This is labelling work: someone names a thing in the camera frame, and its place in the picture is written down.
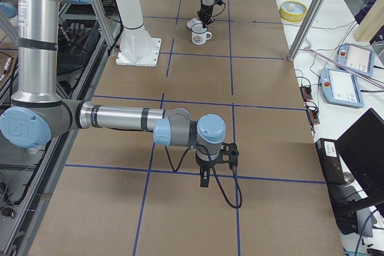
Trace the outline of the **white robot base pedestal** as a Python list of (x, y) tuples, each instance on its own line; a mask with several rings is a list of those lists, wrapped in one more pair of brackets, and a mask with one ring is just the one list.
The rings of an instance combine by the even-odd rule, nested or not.
[(123, 32), (116, 58), (118, 65), (155, 67), (161, 39), (152, 38), (145, 28), (139, 0), (116, 0)]

